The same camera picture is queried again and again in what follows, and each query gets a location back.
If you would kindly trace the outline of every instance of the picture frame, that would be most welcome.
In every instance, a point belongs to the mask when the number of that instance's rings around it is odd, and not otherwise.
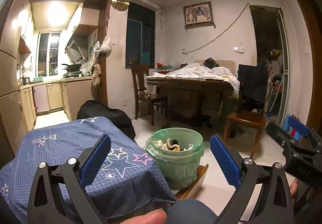
[[[191,4],[183,7],[185,28],[212,26],[214,24],[211,2]]]

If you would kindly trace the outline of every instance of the chair leg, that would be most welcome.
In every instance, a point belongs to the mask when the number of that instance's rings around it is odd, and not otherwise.
[[[164,115],[165,115],[165,118],[167,119],[168,118],[168,99],[165,99],[165,104],[164,104]]]
[[[135,103],[135,119],[137,120],[138,117],[139,117],[139,102],[137,101]]]
[[[154,126],[154,107],[153,103],[149,103],[150,113],[151,113],[151,125]]]
[[[230,126],[231,126],[231,119],[227,118],[226,120],[227,121],[226,121],[226,124],[225,124],[225,129],[223,131],[223,142],[224,143],[226,143],[228,132],[229,132],[229,129],[230,129]]]
[[[261,136],[262,130],[263,130],[263,128],[257,129],[257,134],[256,134],[256,137],[255,137],[254,145],[253,145],[252,150],[251,150],[251,156],[250,156],[251,159],[253,159],[254,153],[255,153],[255,151],[257,149],[258,142],[260,141],[260,136]]]

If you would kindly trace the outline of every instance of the kitchen counter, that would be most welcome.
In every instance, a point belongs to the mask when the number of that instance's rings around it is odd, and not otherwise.
[[[23,86],[19,86],[19,90],[27,89],[33,86],[48,84],[48,83],[55,83],[55,82],[71,82],[71,81],[80,81],[80,80],[91,80],[93,76],[84,76],[84,77],[70,77],[70,78],[61,78],[61,79],[55,79],[55,80],[47,80],[47,81],[41,81],[38,83],[31,83]]]

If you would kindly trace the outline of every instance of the green trash bin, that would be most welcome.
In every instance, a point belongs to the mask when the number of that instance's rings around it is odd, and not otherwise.
[[[176,139],[182,148],[193,148],[186,151],[167,151],[156,145],[153,141]],[[157,162],[166,181],[172,190],[187,188],[197,178],[197,168],[204,153],[203,138],[200,133],[186,128],[169,128],[155,132],[146,142],[145,150]]]

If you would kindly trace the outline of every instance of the blue tablecloth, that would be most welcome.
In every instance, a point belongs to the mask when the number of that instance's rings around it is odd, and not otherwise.
[[[124,216],[149,203],[174,203],[176,198],[151,156],[109,119],[94,117],[28,132],[13,161],[0,170],[0,191],[22,223],[27,222],[30,189],[38,164],[64,164],[79,157],[105,133],[112,148],[86,191],[104,219]],[[77,213],[65,185],[63,198],[74,220]]]

